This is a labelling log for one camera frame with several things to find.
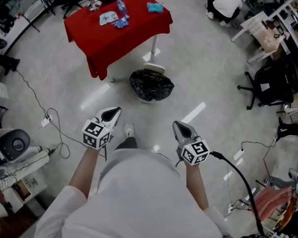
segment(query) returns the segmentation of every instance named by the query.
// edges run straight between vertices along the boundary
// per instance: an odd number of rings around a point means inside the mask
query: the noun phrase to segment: black trash bag
[[[129,81],[138,97],[145,101],[161,101],[167,98],[174,88],[169,78],[148,69],[134,71]]]

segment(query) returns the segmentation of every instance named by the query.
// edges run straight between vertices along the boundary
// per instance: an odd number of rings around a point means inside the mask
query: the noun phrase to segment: white sneaker
[[[213,19],[213,18],[214,18],[214,14],[213,14],[213,12],[206,11],[205,14],[207,15],[207,17],[208,17],[209,19]]]
[[[224,26],[224,27],[230,27],[230,24],[229,24],[229,23],[225,23],[224,20],[222,20],[222,21],[220,22],[220,25],[221,25],[221,26]]]
[[[124,132],[127,137],[135,137],[135,129],[131,122],[125,123]]]

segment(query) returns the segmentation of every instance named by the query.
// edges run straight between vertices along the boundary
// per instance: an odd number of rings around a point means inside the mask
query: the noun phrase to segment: red tablecloth
[[[75,41],[85,53],[90,74],[101,80],[107,76],[107,67],[117,61],[150,37],[169,33],[172,24],[170,12],[164,8],[163,13],[148,12],[147,2],[155,0],[122,0],[130,19],[129,26],[117,28],[111,23],[99,25],[99,16],[108,11],[119,12],[116,2],[103,4],[98,11],[80,9],[65,19],[65,29],[69,42]]]

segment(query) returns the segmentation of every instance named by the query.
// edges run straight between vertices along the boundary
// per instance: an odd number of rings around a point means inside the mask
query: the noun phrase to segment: pink cloth
[[[261,221],[265,220],[279,206],[288,202],[292,194],[293,188],[291,186],[281,189],[273,189],[270,186],[266,186],[255,197],[259,219]]]

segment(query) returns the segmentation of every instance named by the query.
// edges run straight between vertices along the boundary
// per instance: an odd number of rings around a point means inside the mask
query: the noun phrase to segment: white floor
[[[177,145],[172,122],[182,120],[201,103],[205,103],[205,108],[190,124],[212,150],[232,159],[240,150],[242,141],[270,145],[278,126],[278,107],[259,108],[255,103],[253,110],[247,111],[250,94],[239,92],[236,88],[238,84],[248,85],[244,75],[246,70],[254,73],[259,67],[256,63],[252,67],[246,63],[256,49],[252,38],[244,34],[232,43],[230,38],[236,30],[222,28],[218,22],[206,17],[204,4],[207,0],[157,1],[170,10],[173,24],[170,34],[158,37],[157,47],[161,53],[156,62],[166,67],[165,75],[175,87],[169,98],[153,105],[139,102],[129,84],[132,71],[142,68],[142,56],[150,51],[151,40],[109,66],[109,74],[116,79],[115,83],[100,81],[90,76],[83,52],[74,42],[68,43],[60,8],[56,9],[56,16],[45,16],[36,23],[41,33],[30,28],[9,55],[21,59],[18,70],[34,88],[43,107],[58,110],[61,130],[76,140],[82,140],[84,122],[99,109],[121,107],[123,112],[115,138],[108,145],[108,154],[123,140],[122,126],[130,121],[135,125],[139,147],[155,149],[175,164]],[[24,129],[31,136],[33,145],[55,147],[60,142],[58,132],[51,125],[40,128],[43,112],[32,91],[17,73],[10,72],[4,81],[10,97],[4,127]],[[57,123],[56,114],[52,112],[52,116]],[[63,140],[69,145],[71,156],[64,160],[56,152],[41,169],[48,185],[47,191],[53,195],[68,184],[84,153],[80,144],[66,138]],[[241,156],[243,161],[238,167],[251,187],[255,187],[255,179],[263,180],[267,176],[262,160],[267,148],[259,144],[245,144],[244,151]],[[68,155],[64,147],[62,155]],[[267,155],[268,170],[287,178],[287,170],[296,166],[297,158],[298,139],[282,139]],[[99,158],[93,189],[104,165],[104,159]],[[230,171],[225,162],[210,156],[200,169],[209,201],[223,215],[227,214],[231,200],[235,202],[247,196],[238,174],[232,172],[227,180],[224,179]],[[185,181],[183,163],[179,164],[178,170]],[[249,235],[249,229],[254,228],[250,212],[236,210],[227,220],[234,226],[237,237]]]

